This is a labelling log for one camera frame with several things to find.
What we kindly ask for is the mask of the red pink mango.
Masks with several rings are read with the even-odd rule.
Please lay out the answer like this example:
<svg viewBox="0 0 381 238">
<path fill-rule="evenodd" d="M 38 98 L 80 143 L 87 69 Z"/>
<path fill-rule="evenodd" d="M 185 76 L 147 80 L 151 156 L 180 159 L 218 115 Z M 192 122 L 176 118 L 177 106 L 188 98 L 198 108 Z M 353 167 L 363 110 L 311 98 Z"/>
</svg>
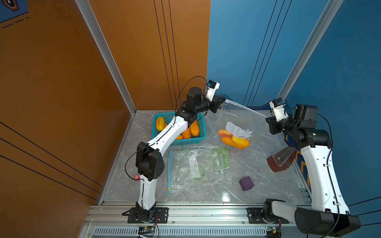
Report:
<svg viewBox="0 0 381 238">
<path fill-rule="evenodd" d="M 233 136 L 231 132 L 229 132 L 225 129 L 219 130 L 218 135 L 220 137 L 232 137 Z"/>
</svg>

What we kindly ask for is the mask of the clear zip-top bag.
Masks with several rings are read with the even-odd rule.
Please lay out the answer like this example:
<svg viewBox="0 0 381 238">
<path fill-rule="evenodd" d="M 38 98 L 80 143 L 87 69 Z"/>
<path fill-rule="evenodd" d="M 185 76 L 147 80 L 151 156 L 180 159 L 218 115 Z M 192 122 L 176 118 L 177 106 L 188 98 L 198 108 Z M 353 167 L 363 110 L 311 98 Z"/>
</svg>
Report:
<svg viewBox="0 0 381 238">
<path fill-rule="evenodd" d="M 226 100 L 217 111 L 216 122 L 212 124 L 213 136 L 220 142 L 219 130 L 232 133 L 232 141 L 244 149 L 264 148 L 276 152 L 286 147 L 282 135 L 272 135 L 266 116 L 244 107 L 231 100 Z"/>
</svg>

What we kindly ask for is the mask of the large orange mango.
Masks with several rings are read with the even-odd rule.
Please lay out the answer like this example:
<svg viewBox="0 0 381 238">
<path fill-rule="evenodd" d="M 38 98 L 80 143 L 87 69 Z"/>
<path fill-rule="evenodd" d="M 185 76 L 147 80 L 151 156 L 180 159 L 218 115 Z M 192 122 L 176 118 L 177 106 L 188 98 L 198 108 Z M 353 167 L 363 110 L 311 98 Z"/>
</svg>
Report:
<svg viewBox="0 0 381 238">
<path fill-rule="evenodd" d="M 243 149 L 241 145 L 233 142 L 231 137 L 221 137 L 221 141 L 229 146 L 233 146 L 241 150 Z"/>
</svg>

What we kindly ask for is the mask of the yellow mango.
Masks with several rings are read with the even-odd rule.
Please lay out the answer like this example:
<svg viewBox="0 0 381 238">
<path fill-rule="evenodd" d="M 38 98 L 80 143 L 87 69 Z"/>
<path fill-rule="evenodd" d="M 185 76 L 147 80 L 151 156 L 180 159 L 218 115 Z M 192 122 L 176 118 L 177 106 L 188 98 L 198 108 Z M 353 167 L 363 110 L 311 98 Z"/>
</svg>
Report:
<svg viewBox="0 0 381 238">
<path fill-rule="evenodd" d="M 155 122 L 155 128 L 158 131 L 162 131 L 166 126 L 165 126 L 165 120 L 163 117 L 158 117 Z"/>
</svg>

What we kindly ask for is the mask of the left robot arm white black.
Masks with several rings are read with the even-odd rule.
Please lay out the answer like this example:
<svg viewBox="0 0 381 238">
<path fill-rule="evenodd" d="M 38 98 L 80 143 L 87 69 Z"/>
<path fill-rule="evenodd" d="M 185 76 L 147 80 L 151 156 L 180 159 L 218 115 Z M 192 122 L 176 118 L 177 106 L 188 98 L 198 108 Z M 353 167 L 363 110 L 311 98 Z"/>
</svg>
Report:
<svg viewBox="0 0 381 238">
<path fill-rule="evenodd" d="M 215 95 L 218 88 L 219 83 L 210 81 L 205 90 L 198 87 L 189 89 L 186 101 L 175 112 L 168 126 L 151 141 L 138 145 L 136 167 L 140 176 L 140 194 L 136 209 L 141 213 L 153 216 L 157 179 L 165 167 L 162 156 L 169 146 L 198 119 L 200 113 L 216 113 L 226 100 L 225 97 Z"/>
</svg>

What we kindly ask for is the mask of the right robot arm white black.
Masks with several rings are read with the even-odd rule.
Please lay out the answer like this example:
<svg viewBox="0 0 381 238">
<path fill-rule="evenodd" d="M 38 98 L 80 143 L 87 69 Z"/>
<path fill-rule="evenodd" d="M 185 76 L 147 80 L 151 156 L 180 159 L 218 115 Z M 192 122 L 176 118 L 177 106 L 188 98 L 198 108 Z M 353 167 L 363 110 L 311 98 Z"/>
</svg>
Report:
<svg viewBox="0 0 381 238">
<path fill-rule="evenodd" d="M 325 130 L 318 130 L 318 108 L 298 104 L 290 117 L 278 98 L 270 102 L 271 117 L 266 119 L 271 134 L 285 133 L 300 149 L 305 160 L 311 183 L 311 209 L 296 207 L 285 201 L 267 199 L 263 216 L 268 222 L 279 222 L 281 218 L 296 224 L 304 234 L 322 238 L 340 238 L 361 227 L 358 216 L 351 215 L 341 195 L 333 162 L 333 142 Z"/>
</svg>

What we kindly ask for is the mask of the dark red box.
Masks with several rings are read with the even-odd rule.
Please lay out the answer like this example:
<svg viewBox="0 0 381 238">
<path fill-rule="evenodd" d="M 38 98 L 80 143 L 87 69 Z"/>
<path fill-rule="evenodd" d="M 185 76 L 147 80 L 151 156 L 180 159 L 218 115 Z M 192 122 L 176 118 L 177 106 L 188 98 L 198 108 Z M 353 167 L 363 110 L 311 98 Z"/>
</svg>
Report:
<svg viewBox="0 0 381 238">
<path fill-rule="evenodd" d="M 293 164 L 296 154 L 296 147 L 289 146 L 269 156 L 267 158 L 267 163 L 274 173 L 285 171 Z"/>
</svg>

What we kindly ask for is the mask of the clear bags stack green print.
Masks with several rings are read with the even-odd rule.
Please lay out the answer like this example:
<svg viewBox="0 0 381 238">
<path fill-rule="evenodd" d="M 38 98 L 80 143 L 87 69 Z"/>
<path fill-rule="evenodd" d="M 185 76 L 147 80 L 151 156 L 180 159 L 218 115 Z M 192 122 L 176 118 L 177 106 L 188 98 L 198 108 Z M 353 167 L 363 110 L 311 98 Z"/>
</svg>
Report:
<svg viewBox="0 0 381 238">
<path fill-rule="evenodd" d="M 202 146 L 171 150 L 168 166 L 169 193 L 232 184 L 227 147 Z"/>
</svg>

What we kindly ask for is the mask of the purple cube box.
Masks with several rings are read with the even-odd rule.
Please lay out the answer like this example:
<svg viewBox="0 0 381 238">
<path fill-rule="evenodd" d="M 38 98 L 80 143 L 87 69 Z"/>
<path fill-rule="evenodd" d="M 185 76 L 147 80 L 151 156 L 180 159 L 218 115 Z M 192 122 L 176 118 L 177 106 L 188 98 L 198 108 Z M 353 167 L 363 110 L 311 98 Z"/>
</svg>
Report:
<svg viewBox="0 0 381 238">
<path fill-rule="evenodd" d="M 240 185 L 242 191 L 250 190 L 255 186 L 255 184 L 254 184 L 254 182 L 250 176 L 247 176 L 247 177 L 240 179 L 239 185 Z"/>
</svg>

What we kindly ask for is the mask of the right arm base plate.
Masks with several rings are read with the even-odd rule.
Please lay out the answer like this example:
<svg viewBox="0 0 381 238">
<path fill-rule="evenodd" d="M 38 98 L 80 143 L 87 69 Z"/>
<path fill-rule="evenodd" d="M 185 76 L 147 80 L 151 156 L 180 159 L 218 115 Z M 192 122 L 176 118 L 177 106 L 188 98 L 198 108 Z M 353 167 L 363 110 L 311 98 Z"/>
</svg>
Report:
<svg viewBox="0 0 381 238">
<path fill-rule="evenodd" d="M 250 224 L 289 224 L 290 222 L 286 219 L 275 217 L 266 217 L 263 208 L 259 207 L 249 207 L 246 209 L 247 216 Z"/>
</svg>

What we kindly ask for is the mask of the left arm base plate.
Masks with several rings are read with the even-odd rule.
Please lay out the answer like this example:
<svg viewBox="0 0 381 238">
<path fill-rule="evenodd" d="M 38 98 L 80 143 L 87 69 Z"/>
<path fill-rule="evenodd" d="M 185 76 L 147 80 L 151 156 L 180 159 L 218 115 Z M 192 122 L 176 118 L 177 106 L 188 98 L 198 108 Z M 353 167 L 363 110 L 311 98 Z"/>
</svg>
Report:
<svg viewBox="0 0 381 238">
<path fill-rule="evenodd" d="M 134 207 L 130 210 L 128 223 L 129 224 L 166 224 L 168 222 L 169 208 L 168 207 L 152 207 L 149 210 L 144 210 L 141 207 Z"/>
</svg>

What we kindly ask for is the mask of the aluminium rail front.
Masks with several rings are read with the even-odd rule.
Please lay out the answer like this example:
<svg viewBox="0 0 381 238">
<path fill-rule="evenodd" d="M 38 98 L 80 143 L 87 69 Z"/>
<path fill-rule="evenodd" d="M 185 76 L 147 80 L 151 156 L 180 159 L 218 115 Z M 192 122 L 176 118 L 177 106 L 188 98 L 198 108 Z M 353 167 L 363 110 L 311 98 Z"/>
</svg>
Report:
<svg viewBox="0 0 381 238">
<path fill-rule="evenodd" d="M 248 208 L 262 209 L 258 203 L 247 204 L 197 204 L 169 203 L 158 204 L 158 208 L 167 207 L 167 225 L 173 226 L 249 226 L 264 225 L 265 222 L 258 214 L 249 215 Z M 131 205 L 110 204 L 92 206 L 85 218 L 85 225 L 121 226 L 128 223 L 128 216 L 122 213 L 130 210 Z"/>
</svg>

